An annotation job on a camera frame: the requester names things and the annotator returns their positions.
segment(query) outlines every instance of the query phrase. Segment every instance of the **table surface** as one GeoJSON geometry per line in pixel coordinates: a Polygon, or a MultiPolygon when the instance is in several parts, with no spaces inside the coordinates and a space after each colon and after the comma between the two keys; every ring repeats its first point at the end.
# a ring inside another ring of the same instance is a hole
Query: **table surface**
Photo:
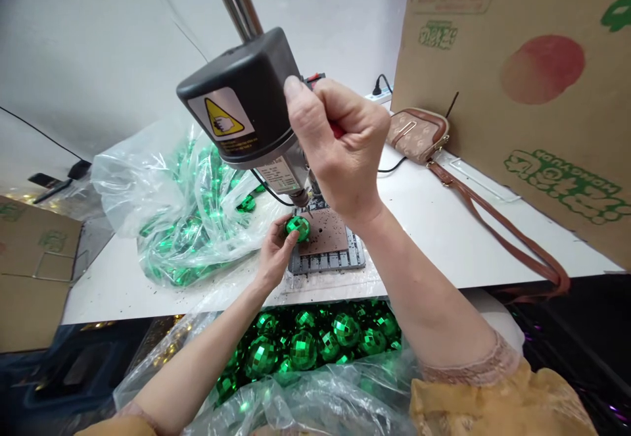
{"type": "MultiPolygon", "coordinates": [[[[391,168],[401,155],[384,147],[380,169],[391,168]]],[[[491,193],[507,191],[470,166],[454,168],[454,157],[443,152],[438,162],[493,204],[523,233],[550,252],[570,277],[622,271],[571,232],[521,199],[505,201],[491,193]]],[[[513,258],[460,201],[425,168],[405,161],[377,180],[382,200],[430,260],[458,288],[537,281],[542,278],[513,258]]],[[[504,237],[527,250],[503,226],[482,215],[504,237]]],[[[311,303],[386,295],[367,256],[364,269],[292,276],[288,272],[266,305],[311,303]]],[[[66,302],[63,324],[184,314],[195,308],[225,309],[256,272],[255,255],[236,270],[187,289],[169,289],[149,281],[138,263],[134,239],[115,235],[73,287],[66,302]]]]}

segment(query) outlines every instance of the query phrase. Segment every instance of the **red handle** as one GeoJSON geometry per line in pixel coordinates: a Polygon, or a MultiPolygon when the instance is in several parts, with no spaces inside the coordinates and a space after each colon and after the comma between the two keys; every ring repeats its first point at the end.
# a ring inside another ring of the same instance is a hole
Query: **red handle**
{"type": "Polygon", "coordinates": [[[329,121],[329,125],[331,126],[331,130],[333,130],[333,135],[335,136],[335,138],[340,138],[342,135],[344,135],[346,132],[344,130],[342,130],[342,128],[336,124],[335,122],[331,122],[329,121]]]}

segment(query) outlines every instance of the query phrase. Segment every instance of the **yellow sleeve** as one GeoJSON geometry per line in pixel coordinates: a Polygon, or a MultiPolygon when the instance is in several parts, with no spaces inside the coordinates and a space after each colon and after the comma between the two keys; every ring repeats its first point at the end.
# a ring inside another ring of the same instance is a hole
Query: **yellow sleeve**
{"type": "MultiPolygon", "coordinates": [[[[498,354],[492,357],[497,363],[498,354]]],[[[485,363],[473,367],[483,369],[485,363]]],[[[448,369],[441,369],[442,378],[434,381],[413,380],[409,411],[418,434],[597,435],[578,395],[559,374],[550,369],[534,374],[523,357],[517,357],[516,364],[510,372],[498,374],[495,381],[485,374],[482,385],[471,384],[479,379],[467,368],[455,370],[456,381],[448,378],[448,369]]]]}
{"type": "Polygon", "coordinates": [[[153,428],[138,415],[116,416],[96,423],[77,436],[156,436],[153,428]]]}

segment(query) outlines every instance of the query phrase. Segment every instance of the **forearm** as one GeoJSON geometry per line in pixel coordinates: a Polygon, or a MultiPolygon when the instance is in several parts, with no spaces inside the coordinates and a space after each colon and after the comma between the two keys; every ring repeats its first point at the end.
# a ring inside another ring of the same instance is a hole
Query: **forearm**
{"type": "Polygon", "coordinates": [[[387,207],[353,229],[377,267],[406,339],[424,364],[460,366],[488,355],[495,345],[491,327],[387,207]]]}
{"type": "Polygon", "coordinates": [[[135,402],[164,433],[179,433],[193,420],[269,292],[251,283],[136,396],[135,402]]]}

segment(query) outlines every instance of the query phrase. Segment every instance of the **yellow warning triangle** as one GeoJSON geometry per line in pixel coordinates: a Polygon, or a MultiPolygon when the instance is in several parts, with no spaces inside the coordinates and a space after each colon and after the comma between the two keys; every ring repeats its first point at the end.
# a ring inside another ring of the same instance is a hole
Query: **yellow warning triangle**
{"type": "Polygon", "coordinates": [[[242,123],[209,98],[206,98],[206,110],[208,111],[212,131],[217,137],[232,135],[245,129],[242,123]]]}

